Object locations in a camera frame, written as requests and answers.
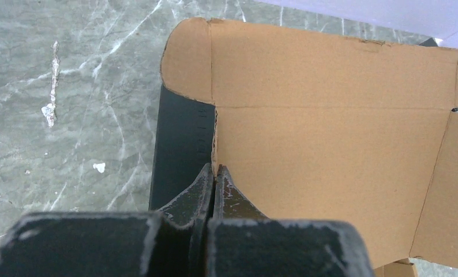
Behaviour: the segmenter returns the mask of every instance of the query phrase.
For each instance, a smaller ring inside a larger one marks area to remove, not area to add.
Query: floor
[[[173,27],[193,16],[427,39],[251,0],[0,0],[0,239],[31,211],[148,208],[159,61]],[[48,128],[41,108],[50,102],[55,40],[57,120]],[[417,263],[420,276],[458,276]]]

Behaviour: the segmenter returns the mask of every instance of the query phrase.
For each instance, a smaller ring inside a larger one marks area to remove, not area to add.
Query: cardboard box
[[[191,18],[161,74],[268,217],[351,222],[377,274],[458,268],[458,50]]]

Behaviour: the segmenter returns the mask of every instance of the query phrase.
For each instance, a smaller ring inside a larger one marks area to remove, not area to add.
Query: scratched metal edge
[[[211,162],[215,106],[161,87],[149,209],[183,192]]]

